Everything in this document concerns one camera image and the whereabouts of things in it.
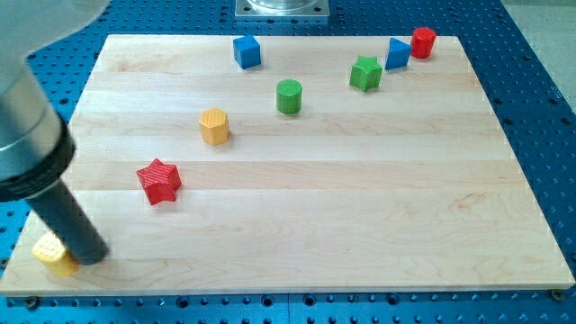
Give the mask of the black collar tool mount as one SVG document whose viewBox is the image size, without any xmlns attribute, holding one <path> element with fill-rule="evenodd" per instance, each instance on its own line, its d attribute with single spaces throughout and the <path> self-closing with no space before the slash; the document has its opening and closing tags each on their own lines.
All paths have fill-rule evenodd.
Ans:
<svg viewBox="0 0 576 324">
<path fill-rule="evenodd" d="M 60 136 L 54 149 L 35 167 L 1 182 L 1 202 L 31 197 L 59 180 L 76 151 L 65 120 L 59 117 Z"/>
</svg>

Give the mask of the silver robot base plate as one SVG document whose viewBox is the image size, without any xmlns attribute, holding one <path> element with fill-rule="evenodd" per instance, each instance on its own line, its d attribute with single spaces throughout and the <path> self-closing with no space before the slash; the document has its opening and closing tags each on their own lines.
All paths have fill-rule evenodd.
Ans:
<svg viewBox="0 0 576 324">
<path fill-rule="evenodd" d="M 236 0 L 234 15 L 245 21 L 327 20 L 329 0 Z"/>
</svg>

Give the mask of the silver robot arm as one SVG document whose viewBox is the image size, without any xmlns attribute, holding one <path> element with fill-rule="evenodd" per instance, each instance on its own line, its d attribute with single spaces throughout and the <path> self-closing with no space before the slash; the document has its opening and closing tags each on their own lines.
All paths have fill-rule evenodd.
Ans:
<svg viewBox="0 0 576 324">
<path fill-rule="evenodd" d="M 86 27 L 105 0 L 1 3 L 1 200 L 25 200 L 82 265 L 108 253 L 103 238 L 61 181 L 75 154 L 68 126 L 26 59 Z"/>
</svg>

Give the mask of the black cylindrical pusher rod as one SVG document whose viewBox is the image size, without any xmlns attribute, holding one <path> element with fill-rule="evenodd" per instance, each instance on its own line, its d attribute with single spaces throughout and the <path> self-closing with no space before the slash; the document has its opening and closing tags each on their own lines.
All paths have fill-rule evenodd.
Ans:
<svg viewBox="0 0 576 324">
<path fill-rule="evenodd" d="M 109 248 L 62 180 L 26 199 L 79 264 L 102 261 Z"/>
</svg>

